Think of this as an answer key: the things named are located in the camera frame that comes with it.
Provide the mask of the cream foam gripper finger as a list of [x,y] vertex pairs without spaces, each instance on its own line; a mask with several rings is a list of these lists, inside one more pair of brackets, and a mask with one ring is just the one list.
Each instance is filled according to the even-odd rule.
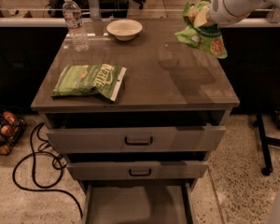
[[209,19],[209,7],[203,7],[197,14],[194,20],[194,27],[210,26],[213,23]]

